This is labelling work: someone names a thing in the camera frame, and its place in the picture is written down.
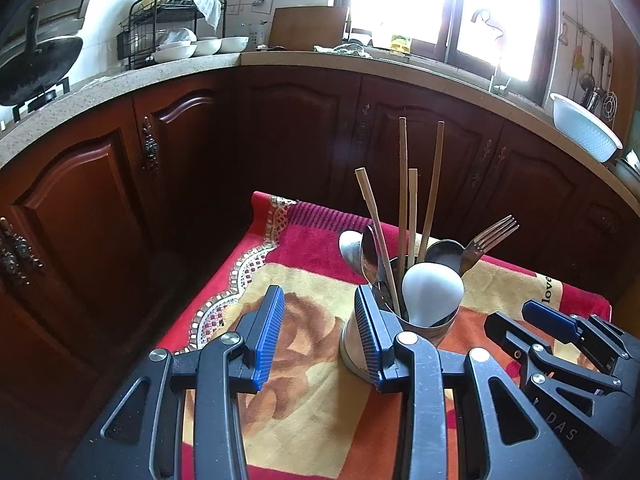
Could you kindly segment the black wok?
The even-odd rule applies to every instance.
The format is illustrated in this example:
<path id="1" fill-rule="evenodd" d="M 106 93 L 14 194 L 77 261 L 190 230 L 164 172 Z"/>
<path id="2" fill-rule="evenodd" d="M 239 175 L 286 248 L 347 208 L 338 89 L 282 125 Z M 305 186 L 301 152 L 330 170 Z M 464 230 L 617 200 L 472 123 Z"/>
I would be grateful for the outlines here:
<path id="1" fill-rule="evenodd" d="M 37 41 L 39 8 L 30 9 L 24 51 L 1 66 L 2 106 L 22 106 L 57 84 L 72 68 L 84 42 L 78 36 L 58 36 Z"/>

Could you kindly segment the dark wooden kitchen cabinets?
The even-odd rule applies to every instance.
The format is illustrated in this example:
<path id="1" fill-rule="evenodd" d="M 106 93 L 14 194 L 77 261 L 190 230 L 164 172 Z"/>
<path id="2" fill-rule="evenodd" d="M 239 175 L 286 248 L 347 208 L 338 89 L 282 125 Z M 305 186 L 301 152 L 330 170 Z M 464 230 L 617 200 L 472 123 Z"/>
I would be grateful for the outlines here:
<path id="1" fill-rule="evenodd" d="M 506 261 L 619 300 L 639 271 L 639 211 L 545 122 L 440 77 L 241 66 L 138 70 L 1 151 L 1 404 L 64 420 L 96 400 L 176 292 L 247 226 L 256 191 L 397 218 L 398 120 L 426 190 L 446 136 L 433 231 L 468 240 L 513 214 Z"/>

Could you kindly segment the steel fork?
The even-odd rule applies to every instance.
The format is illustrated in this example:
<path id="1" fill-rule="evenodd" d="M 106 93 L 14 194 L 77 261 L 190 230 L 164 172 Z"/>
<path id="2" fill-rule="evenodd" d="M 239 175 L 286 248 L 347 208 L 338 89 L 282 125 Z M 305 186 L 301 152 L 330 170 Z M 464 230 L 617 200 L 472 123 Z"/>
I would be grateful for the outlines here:
<path id="1" fill-rule="evenodd" d="M 459 275 L 462 276 L 471 270 L 480 261 L 480 258 L 503 242 L 519 227 L 516 219 L 512 214 L 509 214 L 474 237 L 463 249 Z"/>

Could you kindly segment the dark wooden chopstick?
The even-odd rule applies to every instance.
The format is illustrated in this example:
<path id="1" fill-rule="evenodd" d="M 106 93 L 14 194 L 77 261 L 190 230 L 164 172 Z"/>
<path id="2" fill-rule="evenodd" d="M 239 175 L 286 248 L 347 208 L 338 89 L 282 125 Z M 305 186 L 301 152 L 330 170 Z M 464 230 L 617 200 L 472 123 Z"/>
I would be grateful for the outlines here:
<path id="1" fill-rule="evenodd" d="M 428 192 L 428 202 L 426 207 L 424 225 L 422 230 L 421 244 L 418 252 L 418 260 L 423 261 L 426 255 L 428 240 L 430 239 L 431 229 L 433 226 L 435 207 L 437 203 L 437 193 L 440 179 L 440 170 L 442 169 L 442 152 L 444 151 L 445 141 L 445 123 L 440 120 L 437 124 L 436 142 L 434 151 L 434 162 L 432 168 L 432 177 L 430 192 Z"/>

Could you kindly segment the black dish rack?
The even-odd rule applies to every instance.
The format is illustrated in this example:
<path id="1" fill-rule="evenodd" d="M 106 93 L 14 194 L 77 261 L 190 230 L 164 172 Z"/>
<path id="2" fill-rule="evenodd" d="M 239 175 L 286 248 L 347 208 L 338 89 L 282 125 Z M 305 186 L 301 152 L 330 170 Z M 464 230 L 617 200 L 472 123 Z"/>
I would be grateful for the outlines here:
<path id="1" fill-rule="evenodd" d="M 202 21 L 204 14 L 193 0 L 136 0 L 119 23 L 117 59 L 124 63 L 126 70 L 150 66 L 154 63 L 153 53 L 160 44 L 160 36 L 176 27 L 197 32 L 198 23 Z"/>

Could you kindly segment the white ceramic spoon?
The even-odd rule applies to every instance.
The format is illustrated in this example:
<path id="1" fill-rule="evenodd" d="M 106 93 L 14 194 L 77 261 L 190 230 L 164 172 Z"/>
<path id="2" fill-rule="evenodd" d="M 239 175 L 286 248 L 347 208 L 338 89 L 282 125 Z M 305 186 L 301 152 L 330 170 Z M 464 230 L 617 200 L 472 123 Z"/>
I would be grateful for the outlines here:
<path id="1" fill-rule="evenodd" d="M 454 312 L 464 295 L 462 278 L 439 263 L 421 262 L 412 266 L 402 280 L 409 322 L 431 327 Z"/>

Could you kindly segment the wooden cutting board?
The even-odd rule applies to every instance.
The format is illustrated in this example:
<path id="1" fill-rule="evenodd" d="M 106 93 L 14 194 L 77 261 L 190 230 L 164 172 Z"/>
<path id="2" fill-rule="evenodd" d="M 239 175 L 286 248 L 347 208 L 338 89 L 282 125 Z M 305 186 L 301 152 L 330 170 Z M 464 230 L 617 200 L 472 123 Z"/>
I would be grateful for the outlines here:
<path id="1" fill-rule="evenodd" d="M 344 6 L 292 6 L 274 11 L 268 46 L 290 51 L 333 48 L 343 39 L 349 10 Z"/>

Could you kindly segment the kitchen faucet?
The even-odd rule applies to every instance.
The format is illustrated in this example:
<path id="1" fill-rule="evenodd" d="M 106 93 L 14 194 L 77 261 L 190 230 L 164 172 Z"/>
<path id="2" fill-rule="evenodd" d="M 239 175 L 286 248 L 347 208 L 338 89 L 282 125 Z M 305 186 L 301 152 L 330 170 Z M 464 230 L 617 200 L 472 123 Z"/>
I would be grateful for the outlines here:
<path id="1" fill-rule="evenodd" d="M 473 23 L 482 22 L 495 34 L 492 40 L 492 50 L 494 50 L 494 73 L 489 79 L 488 91 L 495 96 L 503 96 L 506 98 L 510 92 L 510 84 L 512 77 L 508 76 L 502 68 L 504 53 L 504 31 L 503 29 L 491 23 L 491 13 L 488 9 L 476 10 L 472 14 L 471 21 Z"/>

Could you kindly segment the white plastic basin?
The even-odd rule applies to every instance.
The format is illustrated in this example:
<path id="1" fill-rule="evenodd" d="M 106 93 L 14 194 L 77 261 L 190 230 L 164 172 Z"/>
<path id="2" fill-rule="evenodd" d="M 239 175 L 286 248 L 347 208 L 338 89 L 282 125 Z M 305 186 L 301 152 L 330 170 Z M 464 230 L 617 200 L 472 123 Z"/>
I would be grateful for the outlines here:
<path id="1" fill-rule="evenodd" d="M 579 145 L 597 162 L 607 162 L 623 148 L 616 134 L 585 107 L 559 93 L 551 93 L 553 122 L 564 136 Z"/>

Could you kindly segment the white bowl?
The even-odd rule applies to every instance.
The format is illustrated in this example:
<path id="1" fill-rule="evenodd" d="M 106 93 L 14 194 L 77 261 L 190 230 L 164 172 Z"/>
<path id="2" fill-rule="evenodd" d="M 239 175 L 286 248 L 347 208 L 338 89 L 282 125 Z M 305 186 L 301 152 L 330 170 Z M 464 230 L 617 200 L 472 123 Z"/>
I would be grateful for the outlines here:
<path id="1" fill-rule="evenodd" d="M 196 50 L 195 44 L 173 44 L 172 46 L 160 46 L 153 53 L 155 63 L 167 63 L 190 58 Z"/>
<path id="2" fill-rule="evenodd" d="M 220 38 L 207 37 L 196 40 L 193 44 L 195 46 L 194 56 L 214 55 L 220 50 L 222 40 Z"/>
<path id="3" fill-rule="evenodd" d="M 226 37 L 221 39 L 219 53 L 242 53 L 248 46 L 247 36 Z"/>

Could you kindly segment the white steel utensil canister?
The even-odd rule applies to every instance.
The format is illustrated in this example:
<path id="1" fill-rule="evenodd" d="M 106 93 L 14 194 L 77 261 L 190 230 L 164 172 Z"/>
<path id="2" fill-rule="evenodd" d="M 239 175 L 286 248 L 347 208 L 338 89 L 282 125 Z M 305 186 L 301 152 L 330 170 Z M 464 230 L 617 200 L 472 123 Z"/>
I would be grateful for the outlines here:
<path id="1" fill-rule="evenodd" d="M 395 336 L 400 332 L 413 332 L 421 337 L 431 341 L 435 347 L 449 332 L 450 327 L 454 324 L 454 319 L 459 313 L 459 306 L 454 310 L 450 310 L 443 318 L 430 326 L 423 325 L 426 316 L 432 316 L 436 313 L 444 312 L 444 304 L 446 297 L 444 296 L 444 285 L 438 285 L 436 296 L 422 302 L 424 314 L 419 315 L 419 324 L 413 324 L 398 316 L 393 310 L 392 300 L 388 299 L 390 292 L 386 281 L 375 282 L 373 285 L 361 285 L 356 289 L 356 300 L 360 299 L 360 292 L 364 292 L 363 299 L 368 300 L 370 307 L 377 307 L 381 312 L 381 318 L 384 322 L 390 322 L 390 340 L 394 340 Z M 340 342 L 341 358 L 344 364 L 355 375 L 362 378 L 365 382 L 370 382 L 369 371 L 367 368 L 366 356 L 362 348 L 362 342 L 359 335 L 356 312 L 354 312 L 341 334 Z"/>

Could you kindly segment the brown wooden chopstick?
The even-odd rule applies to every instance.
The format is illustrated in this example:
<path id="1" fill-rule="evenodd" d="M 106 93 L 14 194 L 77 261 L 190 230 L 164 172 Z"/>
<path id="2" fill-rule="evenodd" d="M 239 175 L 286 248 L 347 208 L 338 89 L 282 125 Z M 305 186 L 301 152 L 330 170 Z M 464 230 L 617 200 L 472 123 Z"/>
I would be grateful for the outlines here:
<path id="1" fill-rule="evenodd" d="M 408 131 L 407 118 L 399 118 L 399 238 L 398 238 L 398 280 L 405 274 L 407 258 L 408 226 Z"/>

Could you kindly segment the steel spoon purple sheen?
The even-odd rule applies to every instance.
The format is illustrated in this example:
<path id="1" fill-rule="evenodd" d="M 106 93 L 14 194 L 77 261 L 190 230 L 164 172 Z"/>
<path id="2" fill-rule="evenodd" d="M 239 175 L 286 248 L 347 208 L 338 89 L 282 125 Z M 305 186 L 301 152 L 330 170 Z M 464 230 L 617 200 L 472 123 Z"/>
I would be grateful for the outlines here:
<path id="1" fill-rule="evenodd" d="M 367 260 L 362 248 L 361 232 L 347 230 L 338 238 L 338 249 L 346 264 L 362 278 L 367 278 Z"/>

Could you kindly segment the patterned fleece blanket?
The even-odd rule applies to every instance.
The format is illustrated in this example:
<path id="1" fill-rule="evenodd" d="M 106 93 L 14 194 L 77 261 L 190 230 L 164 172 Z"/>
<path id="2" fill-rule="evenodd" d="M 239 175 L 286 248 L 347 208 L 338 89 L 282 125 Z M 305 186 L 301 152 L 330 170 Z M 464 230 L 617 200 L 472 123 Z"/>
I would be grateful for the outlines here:
<path id="1" fill-rule="evenodd" d="M 239 396 L 250 478 L 391 479 L 400 396 L 381 396 L 340 356 L 356 286 L 366 282 L 343 260 L 338 236 L 369 221 L 262 192 L 250 203 L 250 228 L 159 346 L 201 348 L 259 307 L 269 284 L 279 285 L 285 312 L 269 380 L 257 396 Z M 566 314 L 612 318 L 602 296 L 491 257 L 463 281 L 462 305 L 439 348 L 484 347 L 516 383 L 520 366 L 485 336 L 488 314 L 522 322 L 523 302 L 536 299 Z"/>

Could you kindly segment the pale bamboo chopstick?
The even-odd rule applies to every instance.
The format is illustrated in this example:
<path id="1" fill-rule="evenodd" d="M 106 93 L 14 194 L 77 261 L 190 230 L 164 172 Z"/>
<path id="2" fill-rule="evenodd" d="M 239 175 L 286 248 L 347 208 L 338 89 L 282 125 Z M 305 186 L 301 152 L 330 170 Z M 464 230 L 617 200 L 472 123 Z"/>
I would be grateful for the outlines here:
<path id="1" fill-rule="evenodd" d="M 378 266 L 381 271 L 378 271 L 380 284 L 384 283 L 385 288 L 388 291 L 390 297 L 390 305 L 397 316 L 401 315 L 400 303 L 397 295 L 397 289 L 394 279 L 392 267 L 390 266 L 390 256 L 386 247 L 386 241 L 384 238 L 382 223 L 378 216 L 378 206 L 374 194 L 370 185 L 367 169 L 364 167 L 357 168 L 355 170 L 356 178 L 360 187 L 360 191 L 364 201 L 366 202 L 369 214 L 372 220 L 373 232 L 374 232 L 374 244 L 376 255 L 378 256 Z"/>

